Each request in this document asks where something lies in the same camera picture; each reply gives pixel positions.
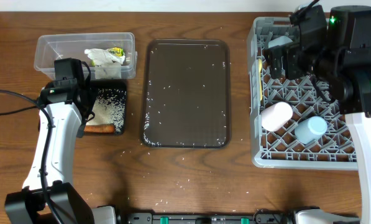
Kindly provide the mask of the yellow green snack wrapper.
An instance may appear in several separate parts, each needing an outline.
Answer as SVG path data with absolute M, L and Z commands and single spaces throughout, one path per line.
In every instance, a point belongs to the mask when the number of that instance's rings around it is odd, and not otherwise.
M 121 65 L 126 60 L 124 50 L 119 47 L 113 47 L 110 49 L 91 49 L 91 53 L 88 57 L 91 58 L 91 65 L 94 67 L 105 66 L 112 63 L 120 63 Z

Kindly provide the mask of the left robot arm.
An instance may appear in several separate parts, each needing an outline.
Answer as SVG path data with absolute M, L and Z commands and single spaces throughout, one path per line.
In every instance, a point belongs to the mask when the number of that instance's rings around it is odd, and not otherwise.
M 116 223 L 112 205 L 91 208 L 73 186 L 75 142 L 84 134 L 97 90 L 84 75 L 85 62 L 54 62 L 55 79 L 40 92 L 39 138 L 22 190 L 7 194 L 11 223 Z

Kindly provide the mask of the pile of white rice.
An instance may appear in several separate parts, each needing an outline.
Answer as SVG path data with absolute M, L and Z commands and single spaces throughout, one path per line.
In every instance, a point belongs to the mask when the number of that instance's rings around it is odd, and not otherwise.
M 120 135 L 124 132 L 127 91 L 118 88 L 100 88 L 93 106 L 94 118 L 86 125 L 113 124 Z

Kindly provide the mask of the orange carrot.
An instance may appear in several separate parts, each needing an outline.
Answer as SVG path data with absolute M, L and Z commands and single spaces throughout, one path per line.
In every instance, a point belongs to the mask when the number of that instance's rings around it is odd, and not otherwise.
M 86 125 L 84 128 L 84 132 L 112 134 L 116 132 L 116 128 L 113 124 Z

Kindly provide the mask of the white paper napkin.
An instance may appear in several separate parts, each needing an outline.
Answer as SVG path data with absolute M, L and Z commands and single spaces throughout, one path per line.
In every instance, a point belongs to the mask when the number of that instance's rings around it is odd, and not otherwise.
M 121 79 L 121 67 L 126 60 L 122 48 L 85 49 L 84 53 L 94 67 L 95 79 Z

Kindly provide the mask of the pink plastic cup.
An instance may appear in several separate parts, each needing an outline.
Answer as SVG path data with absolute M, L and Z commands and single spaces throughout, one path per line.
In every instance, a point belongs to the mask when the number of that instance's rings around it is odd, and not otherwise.
M 271 132 L 278 131 L 293 116 L 291 105 L 278 102 L 261 112 L 262 127 Z

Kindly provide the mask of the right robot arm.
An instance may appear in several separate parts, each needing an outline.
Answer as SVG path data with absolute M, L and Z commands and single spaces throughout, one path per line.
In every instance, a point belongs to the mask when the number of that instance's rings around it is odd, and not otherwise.
M 313 75 L 329 85 L 354 142 L 362 217 L 371 223 L 371 7 L 337 6 L 326 17 L 313 1 L 289 16 L 298 38 L 264 51 L 272 78 Z

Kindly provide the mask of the pale yellow plastic spoon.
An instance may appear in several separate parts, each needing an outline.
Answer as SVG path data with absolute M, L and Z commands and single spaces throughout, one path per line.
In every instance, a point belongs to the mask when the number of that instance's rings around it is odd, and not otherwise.
M 258 59 L 258 69 L 259 69 L 259 75 L 258 75 L 258 78 L 259 78 L 259 93 L 260 93 L 260 101 L 263 100 L 263 92 L 262 92 L 262 69 L 263 69 L 263 65 L 262 65 L 262 60 L 261 59 Z

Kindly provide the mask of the light blue plastic cup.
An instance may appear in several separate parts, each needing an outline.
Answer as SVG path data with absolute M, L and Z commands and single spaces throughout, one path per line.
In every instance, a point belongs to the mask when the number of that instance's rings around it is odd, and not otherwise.
M 309 144 L 311 141 L 318 140 L 326 131 L 326 121 L 319 116 L 313 116 L 297 125 L 295 136 L 299 142 Z

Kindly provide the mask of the light blue bowl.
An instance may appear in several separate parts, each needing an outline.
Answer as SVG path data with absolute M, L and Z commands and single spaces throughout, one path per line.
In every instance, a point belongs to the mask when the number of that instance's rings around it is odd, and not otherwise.
M 292 43 L 292 42 L 293 41 L 289 37 L 283 35 L 283 36 L 280 36 L 276 39 L 271 40 L 268 43 L 268 48 L 281 46 L 281 45 L 289 44 L 289 43 Z

